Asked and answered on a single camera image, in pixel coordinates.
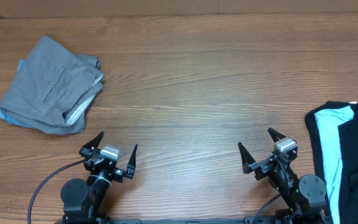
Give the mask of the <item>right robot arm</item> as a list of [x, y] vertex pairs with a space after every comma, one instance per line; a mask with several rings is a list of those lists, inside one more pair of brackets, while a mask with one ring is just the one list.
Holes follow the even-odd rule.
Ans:
[[243, 173], [255, 174], [256, 180], [268, 178], [278, 195], [267, 202], [254, 217], [257, 223], [260, 214], [275, 199], [281, 197], [288, 208], [277, 211], [274, 223], [324, 223], [326, 206], [326, 183], [316, 175], [298, 177], [290, 167], [297, 157], [297, 142], [273, 128], [268, 133], [274, 141], [270, 156], [257, 162], [242, 143], [238, 144]]

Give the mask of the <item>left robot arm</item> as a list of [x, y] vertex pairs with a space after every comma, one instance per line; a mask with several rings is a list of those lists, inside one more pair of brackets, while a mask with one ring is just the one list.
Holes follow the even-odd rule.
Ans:
[[100, 132], [79, 151], [85, 159], [82, 163], [89, 176], [86, 180], [71, 179], [62, 187], [63, 223], [112, 223], [108, 215], [101, 213], [105, 196], [114, 181], [132, 179], [136, 168], [137, 147], [132, 151], [126, 170], [117, 167], [120, 149], [105, 145], [99, 148], [104, 136]]

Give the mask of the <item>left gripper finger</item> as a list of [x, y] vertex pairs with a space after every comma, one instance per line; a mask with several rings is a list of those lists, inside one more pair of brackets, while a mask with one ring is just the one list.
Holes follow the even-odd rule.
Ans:
[[137, 153], [137, 145], [135, 145], [131, 157], [129, 159], [129, 162], [127, 164], [127, 169], [125, 172], [125, 177], [128, 179], [133, 179], [135, 174], [135, 168], [136, 168], [136, 153]]
[[99, 146], [102, 138], [104, 137], [104, 131], [101, 131], [94, 139], [87, 142], [83, 148], [84, 149], [95, 149]]

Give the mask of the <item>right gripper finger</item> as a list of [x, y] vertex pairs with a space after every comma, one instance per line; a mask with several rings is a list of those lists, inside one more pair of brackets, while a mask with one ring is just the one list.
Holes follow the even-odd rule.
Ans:
[[254, 168], [252, 166], [256, 164], [255, 159], [251, 156], [249, 151], [244, 147], [241, 142], [238, 142], [238, 148], [241, 154], [243, 173], [249, 174], [253, 172]]
[[285, 135], [281, 134], [280, 132], [276, 131], [273, 128], [268, 128], [267, 131], [274, 142], [277, 142], [286, 137]]

